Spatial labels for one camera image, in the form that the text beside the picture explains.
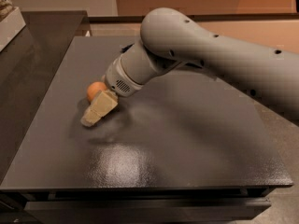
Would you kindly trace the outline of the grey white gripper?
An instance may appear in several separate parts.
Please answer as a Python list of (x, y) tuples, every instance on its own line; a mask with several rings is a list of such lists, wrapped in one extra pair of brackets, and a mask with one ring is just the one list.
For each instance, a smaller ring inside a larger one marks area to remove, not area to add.
[(85, 127), (92, 127), (112, 111), (118, 105), (117, 95), (129, 97), (142, 88), (142, 85), (132, 81), (125, 73), (121, 58), (110, 64), (105, 73), (104, 83), (111, 91), (99, 91), (95, 95), (80, 120)]

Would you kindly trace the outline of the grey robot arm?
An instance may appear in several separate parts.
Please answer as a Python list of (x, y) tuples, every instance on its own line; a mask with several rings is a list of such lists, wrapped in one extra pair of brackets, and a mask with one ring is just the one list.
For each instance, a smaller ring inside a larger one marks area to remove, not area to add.
[(214, 34), (166, 7), (145, 16), (140, 37), (108, 67), (106, 88), (94, 95), (81, 123), (92, 127), (120, 97), (187, 63), (208, 69), (284, 119), (299, 123), (298, 53)]

